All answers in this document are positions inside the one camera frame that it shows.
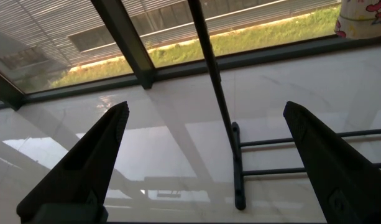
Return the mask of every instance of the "patterned fabric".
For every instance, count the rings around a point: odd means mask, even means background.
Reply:
[[[381,0],[342,0],[335,33],[350,39],[381,36]]]

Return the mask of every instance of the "glossy floor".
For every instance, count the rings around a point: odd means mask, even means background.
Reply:
[[[335,131],[381,128],[381,46],[222,72],[242,142],[290,137],[283,107],[306,106]],[[111,221],[325,222],[305,174],[247,179],[234,208],[232,154],[207,75],[0,111],[0,223],[116,103],[130,116],[105,206]],[[351,144],[381,162],[381,138]],[[244,149],[244,168],[301,167],[292,144]]]

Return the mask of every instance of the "green lawn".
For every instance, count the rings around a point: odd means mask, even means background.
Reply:
[[[226,55],[245,50],[259,49],[334,34],[334,26],[340,7],[318,9],[309,16],[243,30],[227,35],[211,37],[215,55]],[[186,45],[176,44],[169,49],[157,49],[150,53],[156,67],[189,62],[203,58],[198,40]],[[114,77],[132,70],[125,60],[108,62],[76,71],[63,72],[61,79],[50,88]]]

